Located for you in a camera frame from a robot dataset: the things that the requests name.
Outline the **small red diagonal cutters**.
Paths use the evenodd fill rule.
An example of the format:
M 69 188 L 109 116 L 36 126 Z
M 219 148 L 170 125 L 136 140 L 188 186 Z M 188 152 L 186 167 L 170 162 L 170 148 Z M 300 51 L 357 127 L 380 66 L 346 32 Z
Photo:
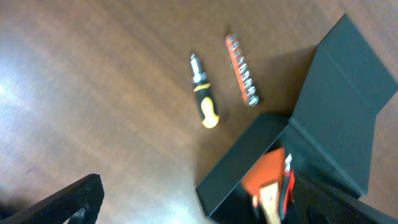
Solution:
M 288 154 L 285 158 L 285 169 L 282 176 L 282 187 L 280 188 L 279 196 L 279 217 L 283 221 L 287 214 L 289 203 L 293 201 L 293 187 L 295 183 L 295 175 L 291 166 L 292 155 Z

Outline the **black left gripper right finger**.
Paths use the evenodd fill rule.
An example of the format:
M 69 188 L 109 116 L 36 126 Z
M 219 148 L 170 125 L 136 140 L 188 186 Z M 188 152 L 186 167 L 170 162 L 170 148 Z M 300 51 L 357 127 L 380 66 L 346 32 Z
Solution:
M 287 224 L 397 224 L 397 219 L 304 173 L 295 176 Z

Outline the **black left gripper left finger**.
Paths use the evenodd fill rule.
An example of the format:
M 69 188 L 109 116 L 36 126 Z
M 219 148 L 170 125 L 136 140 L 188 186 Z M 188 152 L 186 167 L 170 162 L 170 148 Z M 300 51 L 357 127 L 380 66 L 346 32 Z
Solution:
M 98 174 L 89 174 L 1 223 L 95 224 L 103 203 L 104 188 Z

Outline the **orange scraper wooden handle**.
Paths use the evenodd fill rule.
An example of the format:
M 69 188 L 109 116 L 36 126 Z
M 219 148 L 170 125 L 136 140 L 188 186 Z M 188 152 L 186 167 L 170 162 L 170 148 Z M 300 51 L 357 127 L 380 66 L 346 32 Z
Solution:
M 282 223 L 279 215 L 279 200 L 284 162 L 283 147 L 267 152 L 257 160 L 241 181 L 245 191 L 251 196 L 253 209 L 262 210 L 266 223 Z

